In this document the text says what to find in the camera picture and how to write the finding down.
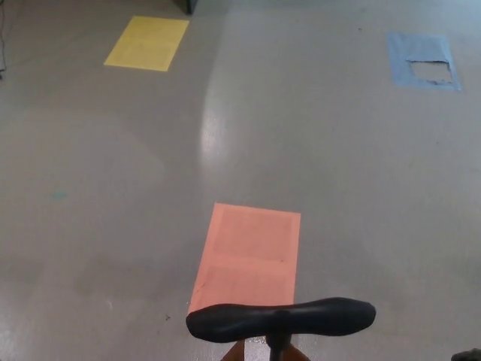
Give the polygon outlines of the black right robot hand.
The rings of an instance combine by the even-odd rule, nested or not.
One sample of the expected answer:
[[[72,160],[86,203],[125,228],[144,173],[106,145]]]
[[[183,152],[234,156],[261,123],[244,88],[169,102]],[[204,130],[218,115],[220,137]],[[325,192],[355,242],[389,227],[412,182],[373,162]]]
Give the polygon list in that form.
[[[471,350],[455,353],[452,356],[451,360],[452,361],[481,361],[481,349],[473,348]]]

